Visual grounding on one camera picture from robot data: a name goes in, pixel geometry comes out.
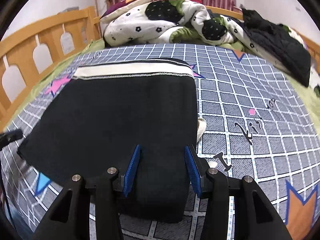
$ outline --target pillow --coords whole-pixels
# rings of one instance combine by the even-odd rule
[[[151,2],[151,0],[122,0],[121,2],[112,5],[100,18],[102,23],[110,23],[112,20],[118,18],[120,15],[126,13],[131,8]]]

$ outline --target metal screw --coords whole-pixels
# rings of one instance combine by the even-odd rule
[[[253,178],[250,176],[244,176],[244,180],[248,183],[253,182]]]
[[[78,181],[79,179],[81,179],[81,176],[78,174],[72,176],[73,181]]]
[[[114,173],[117,172],[117,169],[114,168],[114,167],[111,167],[111,168],[109,168],[109,169],[107,170],[107,172],[108,172],[109,174],[114,174]]]
[[[209,172],[210,174],[217,174],[217,173],[218,173],[218,170],[217,170],[216,168],[210,168],[210,169],[208,169],[208,172]]]

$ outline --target wooden bed frame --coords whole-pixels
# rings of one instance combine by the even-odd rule
[[[207,6],[214,13],[229,15],[242,20],[242,14]],[[83,10],[69,11],[34,22],[16,31],[0,42],[0,78],[6,70],[3,56],[6,56],[9,65],[17,65],[26,87],[11,102],[5,93],[3,84],[0,84],[0,129],[3,130],[14,112],[40,80],[45,78],[56,65],[63,59],[83,50],[89,41],[101,38],[99,32],[100,17],[96,15],[93,6]],[[75,49],[64,54],[60,38],[63,34],[63,25],[66,32],[71,33]],[[52,64],[41,73],[38,72],[33,60],[33,51],[37,47],[35,36],[38,35],[39,42],[48,46]],[[320,46],[312,40],[301,35],[308,46],[310,54],[317,60],[317,71],[320,73]]]

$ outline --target mattress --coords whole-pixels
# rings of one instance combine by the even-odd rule
[[[292,230],[297,227],[304,230],[302,233],[307,232],[319,216],[320,141],[307,109],[288,79],[259,57],[192,44],[138,45],[79,55],[23,108],[7,130],[21,128],[24,136],[28,135],[81,65],[158,57],[182,59],[193,70],[198,116],[207,122],[197,145],[198,156],[213,161],[224,172],[223,163],[213,158],[223,152],[224,161],[232,165],[224,172],[227,176],[252,176],[289,232],[301,234]],[[35,230],[61,187],[20,159],[16,154],[20,143],[11,143],[1,154],[4,184],[12,202]],[[120,215],[124,239],[200,239],[205,210],[206,200],[199,200],[190,187],[180,223]],[[228,223],[228,239],[233,239],[232,197]],[[93,204],[90,230],[91,239],[95,239]]]

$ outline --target white wall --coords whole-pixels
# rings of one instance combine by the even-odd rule
[[[94,0],[29,0],[18,12],[4,37],[37,20],[55,15],[66,8],[79,6],[79,9],[94,5]]]
[[[268,21],[289,25],[320,44],[318,27],[297,0],[244,0],[243,5],[256,10]]]

